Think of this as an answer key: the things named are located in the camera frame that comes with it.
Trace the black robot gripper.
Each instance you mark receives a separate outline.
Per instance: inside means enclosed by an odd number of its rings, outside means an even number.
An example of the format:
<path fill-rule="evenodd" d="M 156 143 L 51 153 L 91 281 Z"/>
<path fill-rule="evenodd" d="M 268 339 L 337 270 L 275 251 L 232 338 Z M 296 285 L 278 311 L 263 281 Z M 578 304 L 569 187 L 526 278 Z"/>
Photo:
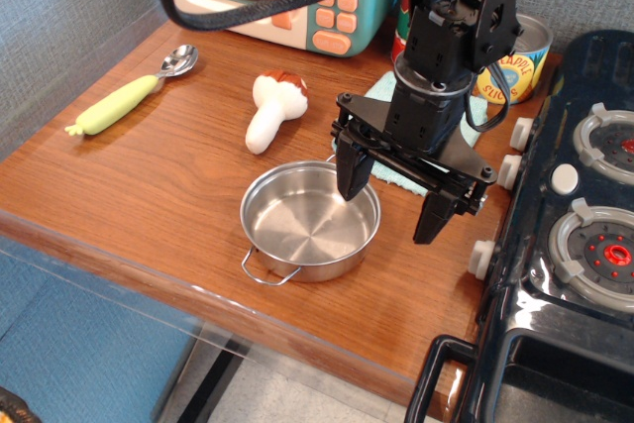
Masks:
<path fill-rule="evenodd" d="M 397 59 L 393 73 L 396 85 L 389 100 L 348 92 L 336 99 L 340 113 L 332 134 L 337 186 L 346 201 L 353 200 L 368 184 L 375 159 L 403 172 L 428 190 L 413 241 L 429 245 L 455 214 L 477 214 L 496 178 L 492 167 L 464 140 L 463 115 L 480 134 L 494 129 L 497 120 L 486 119 L 480 126 L 474 121 L 473 73 L 436 81 L 404 57 Z M 389 151 L 367 151 L 374 141 Z"/>

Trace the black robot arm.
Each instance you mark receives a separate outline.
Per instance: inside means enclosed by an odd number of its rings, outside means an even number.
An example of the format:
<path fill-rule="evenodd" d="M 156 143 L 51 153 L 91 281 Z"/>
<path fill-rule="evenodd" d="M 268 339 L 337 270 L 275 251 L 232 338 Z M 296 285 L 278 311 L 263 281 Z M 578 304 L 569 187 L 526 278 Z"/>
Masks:
<path fill-rule="evenodd" d="M 499 73 L 523 33 L 516 0 L 408 0 L 409 31 L 393 65 L 386 101 L 339 95 L 333 125 L 337 184 L 352 199 L 381 163 L 425 188 L 414 232 L 431 243 L 455 215 L 476 214 L 492 167 L 469 146 L 463 124 L 474 120 L 476 77 Z"/>

